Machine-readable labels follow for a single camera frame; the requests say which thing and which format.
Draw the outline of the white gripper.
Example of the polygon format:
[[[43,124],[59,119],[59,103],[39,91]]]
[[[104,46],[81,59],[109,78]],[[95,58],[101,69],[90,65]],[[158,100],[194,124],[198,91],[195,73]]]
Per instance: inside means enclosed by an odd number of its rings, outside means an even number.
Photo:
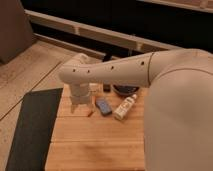
[[[73,105],[89,104],[91,102],[91,93],[88,84],[71,84],[70,88],[70,99]],[[75,107],[71,105],[70,112],[74,113]],[[88,117],[94,113],[94,106],[91,104],[88,106],[89,112]]]

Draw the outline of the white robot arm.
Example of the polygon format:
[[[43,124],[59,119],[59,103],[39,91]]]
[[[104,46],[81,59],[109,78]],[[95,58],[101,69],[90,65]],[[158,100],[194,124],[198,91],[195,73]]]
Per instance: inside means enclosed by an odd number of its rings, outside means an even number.
[[[95,64],[80,53],[59,77],[74,105],[90,101],[91,83],[147,87],[146,171],[213,171],[213,53],[175,49]]]

